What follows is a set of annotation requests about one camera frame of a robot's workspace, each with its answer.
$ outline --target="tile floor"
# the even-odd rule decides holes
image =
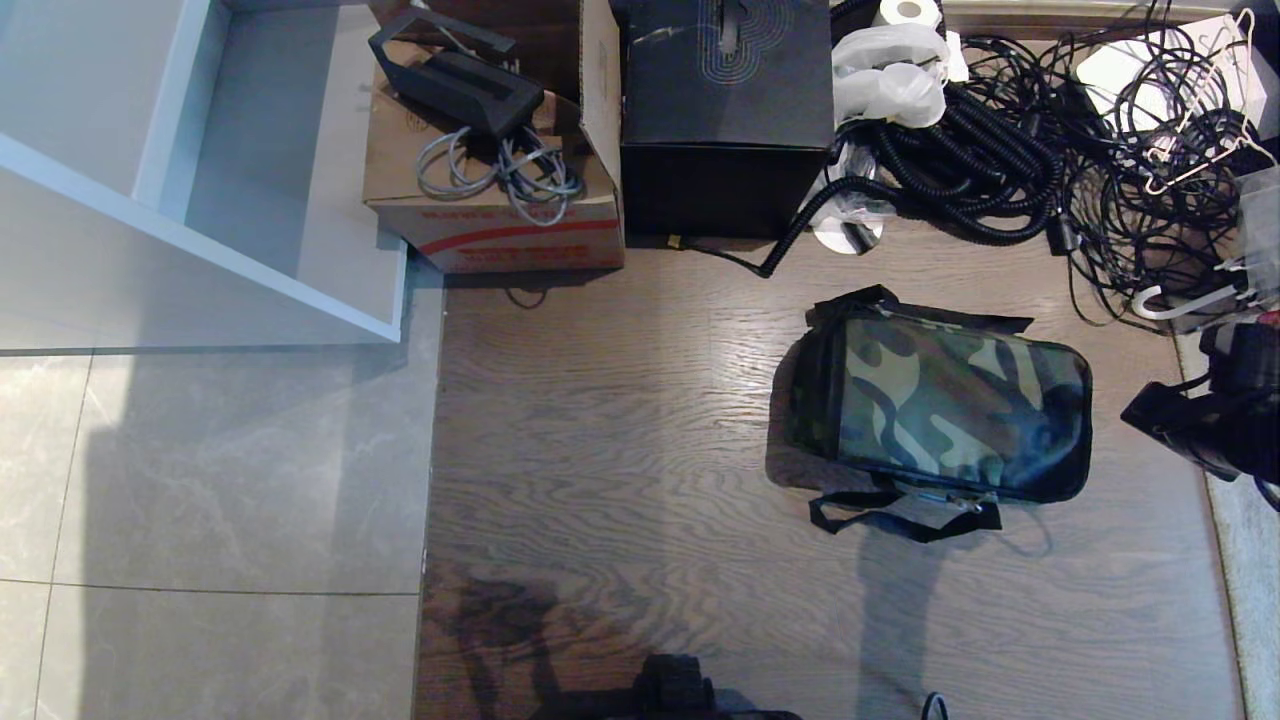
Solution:
[[[0,720],[410,717],[439,275],[399,346],[0,357]]]

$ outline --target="toilet paper roll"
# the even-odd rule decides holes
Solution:
[[[881,0],[873,26],[918,24],[937,29],[942,12],[933,0]]]

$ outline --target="black box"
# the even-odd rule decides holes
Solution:
[[[635,0],[627,229],[781,237],[835,136],[827,0]]]

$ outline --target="white cabinet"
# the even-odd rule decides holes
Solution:
[[[0,350],[399,340],[376,23],[282,5],[0,0]]]

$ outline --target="red stripe on box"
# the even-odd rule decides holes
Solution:
[[[436,252],[443,252],[445,250],[453,250],[454,247],[468,245],[472,242],[480,242],[483,240],[497,240],[499,237],[520,237],[525,234],[561,234],[567,232],[579,231],[607,231],[618,227],[618,219],[612,220],[590,220],[586,223],[561,223],[558,225],[552,225],[549,228],[540,228],[538,225],[527,227],[506,227],[506,228],[489,228],[486,231],[467,232],[462,234],[456,234],[453,237],[447,237],[444,240],[438,240],[435,242],[428,243],[419,250],[424,255],[434,255]]]

